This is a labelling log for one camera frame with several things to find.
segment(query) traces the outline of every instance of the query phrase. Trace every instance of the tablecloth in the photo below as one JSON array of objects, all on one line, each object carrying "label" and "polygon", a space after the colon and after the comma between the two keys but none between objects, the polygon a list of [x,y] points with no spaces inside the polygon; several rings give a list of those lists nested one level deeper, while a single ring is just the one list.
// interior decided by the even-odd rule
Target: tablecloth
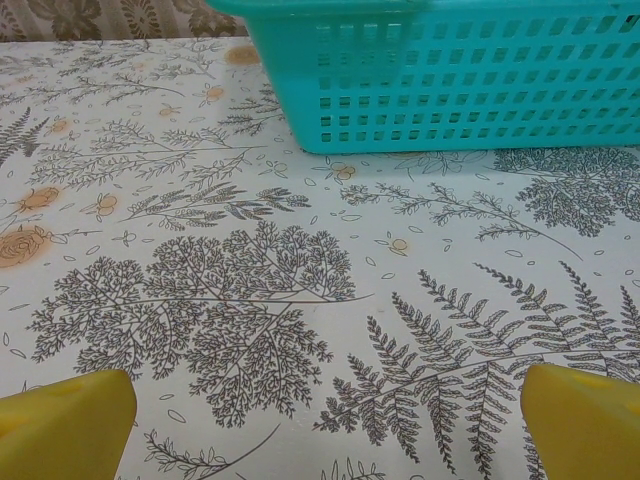
[{"label": "tablecloth", "polygon": [[126,370],[120,480],[541,480],[527,367],[640,380],[637,147],[310,155],[246,39],[0,45],[0,109],[0,395]]}]

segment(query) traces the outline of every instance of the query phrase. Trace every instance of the turquoise plastic basket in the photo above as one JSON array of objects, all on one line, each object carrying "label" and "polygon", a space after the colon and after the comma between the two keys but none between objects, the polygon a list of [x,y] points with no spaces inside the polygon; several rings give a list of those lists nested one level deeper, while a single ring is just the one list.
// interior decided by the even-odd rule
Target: turquoise plastic basket
[{"label": "turquoise plastic basket", "polygon": [[640,144],[640,1],[208,0],[314,153]]}]

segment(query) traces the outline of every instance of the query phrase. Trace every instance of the yellow object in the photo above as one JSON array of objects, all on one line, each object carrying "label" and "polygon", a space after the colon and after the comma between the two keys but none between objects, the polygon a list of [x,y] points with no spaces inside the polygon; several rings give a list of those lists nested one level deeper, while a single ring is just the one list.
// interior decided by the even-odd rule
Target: yellow object
[{"label": "yellow object", "polygon": [[529,368],[522,412],[549,480],[640,479],[640,386]]},{"label": "yellow object", "polygon": [[120,370],[0,399],[0,479],[113,480],[135,415]]}]

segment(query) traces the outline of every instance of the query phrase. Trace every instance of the patterned curtain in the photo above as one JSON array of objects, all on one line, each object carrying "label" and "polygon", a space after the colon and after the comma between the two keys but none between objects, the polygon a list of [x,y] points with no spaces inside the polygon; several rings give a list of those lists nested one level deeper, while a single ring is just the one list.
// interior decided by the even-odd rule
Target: patterned curtain
[{"label": "patterned curtain", "polygon": [[0,0],[0,42],[246,35],[204,0]]}]

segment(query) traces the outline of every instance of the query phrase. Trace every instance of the table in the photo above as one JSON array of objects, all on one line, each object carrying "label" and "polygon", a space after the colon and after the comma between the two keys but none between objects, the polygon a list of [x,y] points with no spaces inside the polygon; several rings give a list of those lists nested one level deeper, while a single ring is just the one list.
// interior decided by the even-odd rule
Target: table
[{"label": "table", "polygon": [[637,147],[309,155],[246,39],[4,44],[0,108],[0,395],[126,370],[120,480],[541,480],[526,368],[640,380]]}]

